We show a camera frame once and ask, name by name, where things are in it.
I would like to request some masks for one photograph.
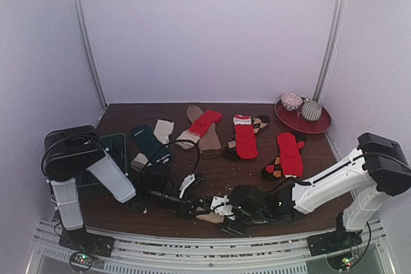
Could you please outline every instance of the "brown sock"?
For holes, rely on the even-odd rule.
[[[187,108],[187,117],[194,123],[204,112],[198,106]],[[221,144],[216,133],[216,124],[213,123],[207,133],[198,141],[202,158],[219,157],[221,155]]]

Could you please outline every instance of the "red plate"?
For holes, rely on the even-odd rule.
[[[331,126],[331,116],[324,107],[322,107],[321,117],[317,121],[305,120],[301,115],[301,108],[302,105],[297,110],[291,112],[285,109],[281,101],[278,101],[275,105],[275,113],[281,122],[300,133],[320,134],[329,129]]]

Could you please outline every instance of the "beige sock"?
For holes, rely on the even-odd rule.
[[[220,224],[224,221],[224,217],[215,214],[214,212],[211,212],[209,214],[201,214],[197,215],[196,218],[201,219],[202,221],[208,221],[209,223],[213,224]]]
[[[190,106],[187,108],[187,117],[194,123],[204,112],[198,106]],[[202,158],[219,157],[221,155],[221,144],[216,133],[216,124],[213,123],[207,133],[199,140]]]

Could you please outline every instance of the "wooden floor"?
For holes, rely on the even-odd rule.
[[[140,124],[149,124],[154,128],[158,119],[174,121],[175,129],[171,135],[174,140],[190,126],[186,117],[186,109],[192,104],[113,104],[110,105],[97,130],[100,135],[125,133],[127,135],[128,152],[134,158],[139,152],[137,145],[128,136],[129,131]],[[196,190],[199,196],[229,194],[230,189],[239,184],[252,184],[267,190],[273,187],[272,182],[261,179],[261,168],[277,154],[276,137],[281,132],[289,132],[275,116],[274,106],[267,104],[196,104],[203,110],[211,109],[223,114],[217,124],[217,134],[222,145],[227,144],[233,135],[232,117],[234,114],[257,116],[267,114],[271,123],[267,130],[257,136],[258,158],[233,162],[226,158],[202,160],[198,171],[206,175],[206,180]],[[173,160],[169,163],[173,168],[176,183],[191,171],[195,161],[195,150],[184,151],[176,145],[171,146]],[[307,137],[306,147],[302,152],[304,177],[309,178],[335,163],[335,158],[324,135]],[[335,224],[337,214],[344,210],[352,198],[345,194],[319,207],[314,213],[285,227],[260,225],[248,230],[246,237],[292,234],[331,228]],[[216,225],[198,219],[177,219],[172,210],[166,210],[150,203],[147,213],[133,212],[124,209],[111,196],[88,198],[81,201],[83,218],[86,225],[131,232],[135,234],[156,235],[163,237],[230,237]]]

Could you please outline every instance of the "white backdrop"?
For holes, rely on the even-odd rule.
[[[109,103],[312,96],[335,0],[82,0]]]
[[[372,132],[398,141],[411,163],[411,0],[347,0],[344,27],[324,106],[341,156]],[[381,222],[398,261],[410,273],[411,190],[391,198]]]
[[[0,0],[0,8],[0,273],[25,273],[39,220],[55,207],[40,171],[43,140],[95,124],[101,107],[73,0]]]

